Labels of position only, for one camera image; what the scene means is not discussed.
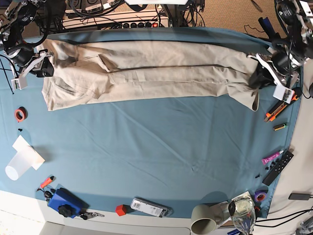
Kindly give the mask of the beige T-shirt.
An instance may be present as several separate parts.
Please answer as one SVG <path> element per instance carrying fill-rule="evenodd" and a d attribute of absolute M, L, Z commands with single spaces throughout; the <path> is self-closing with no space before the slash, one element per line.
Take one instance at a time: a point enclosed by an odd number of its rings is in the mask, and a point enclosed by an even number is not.
<path fill-rule="evenodd" d="M 126 100 L 229 95 L 258 109 L 248 80 L 257 61 L 245 53 L 211 44 L 121 41 L 73 45 L 45 40 L 54 75 L 42 94 L 50 111 L 81 104 Z"/>

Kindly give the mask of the orange utility knife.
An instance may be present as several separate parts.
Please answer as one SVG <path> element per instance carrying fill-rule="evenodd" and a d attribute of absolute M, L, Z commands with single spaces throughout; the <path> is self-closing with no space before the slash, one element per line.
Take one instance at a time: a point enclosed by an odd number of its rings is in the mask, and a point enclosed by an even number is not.
<path fill-rule="evenodd" d="M 291 102 L 286 103 L 283 101 L 278 101 L 267 113 L 264 122 L 269 122 L 275 120 L 287 107 L 291 106 L 295 101 L 299 99 L 297 94 L 294 94 Z"/>

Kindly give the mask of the yellow green battery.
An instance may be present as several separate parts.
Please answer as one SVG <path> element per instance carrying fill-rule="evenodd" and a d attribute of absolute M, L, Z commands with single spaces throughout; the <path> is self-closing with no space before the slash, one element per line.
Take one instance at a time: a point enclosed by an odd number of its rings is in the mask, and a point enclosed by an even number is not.
<path fill-rule="evenodd" d="M 281 129 L 286 128 L 286 126 L 287 126 L 286 123 L 281 123 L 281 124 L 279 124 L 279 125 L 274 126 L 274 127 L 273 127 L 273 130 L 274 130 L 274 131 L 278 131 L 278 130 L 281 130 Z"/>

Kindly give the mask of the red tape roll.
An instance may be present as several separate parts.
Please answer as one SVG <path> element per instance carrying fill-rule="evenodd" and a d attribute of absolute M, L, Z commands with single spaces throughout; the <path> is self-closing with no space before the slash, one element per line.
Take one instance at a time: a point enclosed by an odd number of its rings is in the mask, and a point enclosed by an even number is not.
<path fill-rule="evenodd" d="M 19 107 L 15 110 L 14 116 L 17 122 L 22 122 L 27 118 L 27 110 L 24 107 Z"/>

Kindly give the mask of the black remote control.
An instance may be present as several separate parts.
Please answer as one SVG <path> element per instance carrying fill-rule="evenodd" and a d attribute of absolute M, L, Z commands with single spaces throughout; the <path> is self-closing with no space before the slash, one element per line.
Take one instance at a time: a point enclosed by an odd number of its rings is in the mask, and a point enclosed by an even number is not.
<path fill-rule="evenodd" d="M 279 162 L 272 168 L 272 170 L 263 179 L 262 183 L 266 186 L 270 186 L 273 181 L 280 175 L 283 169 L 286 168 L 287 164 L 291 161 L 294 155 L 290 151 L 286 151 Z"/>

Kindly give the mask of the pink glue tube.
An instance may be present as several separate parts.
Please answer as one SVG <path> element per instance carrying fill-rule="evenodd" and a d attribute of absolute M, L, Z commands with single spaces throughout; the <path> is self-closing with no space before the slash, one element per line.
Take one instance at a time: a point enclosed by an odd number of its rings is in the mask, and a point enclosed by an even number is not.
<path fill-rule="evenodd" d="M 277 151 L 277 152 L 271 154 L 268 157 L 263 158 L 262 159 L 263 165 L 266 165 L 267 163 L 271 162 L 272 160 L 278 158 L 283 152 L 284 152 L 283 150 L 280 150 L 280 151 Z"/>

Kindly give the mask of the black power strip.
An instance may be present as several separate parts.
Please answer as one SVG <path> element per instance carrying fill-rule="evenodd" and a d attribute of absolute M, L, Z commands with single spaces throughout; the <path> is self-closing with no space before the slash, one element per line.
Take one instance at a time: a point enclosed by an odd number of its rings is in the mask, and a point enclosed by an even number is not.
<path fill-rule="evenodd" d="M 158 27 L 157 22 L 130 22 L 122 24 L 122 28 L 156 28 L 156 27 Z"/>

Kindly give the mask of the red marker pen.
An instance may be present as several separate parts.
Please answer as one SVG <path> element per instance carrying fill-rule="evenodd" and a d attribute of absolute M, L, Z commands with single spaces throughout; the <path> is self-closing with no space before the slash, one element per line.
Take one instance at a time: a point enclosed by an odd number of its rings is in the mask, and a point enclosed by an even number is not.
<path fill-rule="evenodd" d="M 45 181 L 40 184 L 37 191 L 44 189 L 46 186 L 48 186 L 50 183 L 52 183 L 54 181 L 54 179 L 55 179 L 55 176 L 50 176 L 50 177 L 46 178 Z"/>

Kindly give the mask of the black power adapter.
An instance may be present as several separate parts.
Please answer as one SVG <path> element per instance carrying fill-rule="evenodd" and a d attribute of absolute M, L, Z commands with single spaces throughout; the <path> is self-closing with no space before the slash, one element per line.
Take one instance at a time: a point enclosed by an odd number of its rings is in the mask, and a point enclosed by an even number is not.
<path fill-rule="evenodd" d="M 312 199 L 313 196 L 310 193 L 297 193 L 293 192 L 289 195 L 289 200 L 297 200 L 297 201 L 308 201 Z"/>

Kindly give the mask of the blue table cloth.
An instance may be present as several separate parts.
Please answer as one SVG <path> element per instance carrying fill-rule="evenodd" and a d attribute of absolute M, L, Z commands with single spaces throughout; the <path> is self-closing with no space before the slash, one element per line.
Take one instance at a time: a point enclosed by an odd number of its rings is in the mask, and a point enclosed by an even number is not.
<path fill-rule="evenodd" d="M 11 93 L 9 64 L 0 67 L 0 189 L 43 200 L 38 185 L 55 176 L 90 209 L 113 212 L 136 196 L 171 207 L 188 218 L 202 203 L 218 203 L 262 186 L 261 160 L 291 143 L 299 101 L 274 122 L 264 122 L 275 103 L 274 88 L 260 90 L 254 112 L 228 95 L 79 105 L 48 111 L 43 80 Z M 14 112 L 27 110 L 17 122 Z M 45 159 L 18 180 L 5 173 L 19 135 Z"/>

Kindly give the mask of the clear wine glass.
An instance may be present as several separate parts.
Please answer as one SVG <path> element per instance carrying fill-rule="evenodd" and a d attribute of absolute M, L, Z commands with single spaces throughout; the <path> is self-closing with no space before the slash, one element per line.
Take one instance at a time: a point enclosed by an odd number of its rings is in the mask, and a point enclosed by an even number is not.
<path fill-rule="evenodd" d="M 256 222 L 254 202 L 251 197 L 237 196 L 229 203 L 228 211 L 235 228 L 243 235 L 251 235 Z"/>

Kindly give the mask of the blue box with knob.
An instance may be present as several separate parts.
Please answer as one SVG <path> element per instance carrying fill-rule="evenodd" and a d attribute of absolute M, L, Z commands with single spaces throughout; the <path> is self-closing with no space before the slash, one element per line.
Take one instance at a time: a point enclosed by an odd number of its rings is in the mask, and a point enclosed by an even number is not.
<path fill-rule="evenodd" d="M 56 189 L 48 202 L 48 206 L 65 218 L 80 215 L 84 202 L 65 188 Z"/>

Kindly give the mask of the grey ceramic mug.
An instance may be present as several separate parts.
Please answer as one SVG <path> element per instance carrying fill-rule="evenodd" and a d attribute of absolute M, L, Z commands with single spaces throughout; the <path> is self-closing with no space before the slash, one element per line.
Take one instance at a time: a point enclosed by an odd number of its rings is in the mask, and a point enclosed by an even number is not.
<path fill-rule="evenodd" d="M 208 235 L 224 221 L 221 209 L 213 210 L 210 206 L 201 204 L 194 207 L 191 215 L 191 232 L 196 235 Z"/>

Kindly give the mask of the red cube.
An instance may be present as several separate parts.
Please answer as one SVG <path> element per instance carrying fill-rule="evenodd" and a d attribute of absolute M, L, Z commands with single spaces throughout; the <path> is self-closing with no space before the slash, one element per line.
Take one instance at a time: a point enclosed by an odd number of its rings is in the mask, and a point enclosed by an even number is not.
<path fill-rule="evenodd" d="M 128 213 L 128 208 L 126 205 L 119 205 L 115 208 L 115 212 L 118 216 L 124 216 Z"/>

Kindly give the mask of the clear plastic packaged item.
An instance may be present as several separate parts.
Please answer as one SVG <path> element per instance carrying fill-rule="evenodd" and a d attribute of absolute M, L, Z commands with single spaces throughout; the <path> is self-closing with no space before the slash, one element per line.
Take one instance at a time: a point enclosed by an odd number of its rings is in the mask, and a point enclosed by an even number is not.
<path fill-rule="evenodd" d="M 170 207 L 140 198 L 135 197 L 130 205 L 131 209 L 139 211 L 155 217 L 169 217 L 173 210 Z"/>

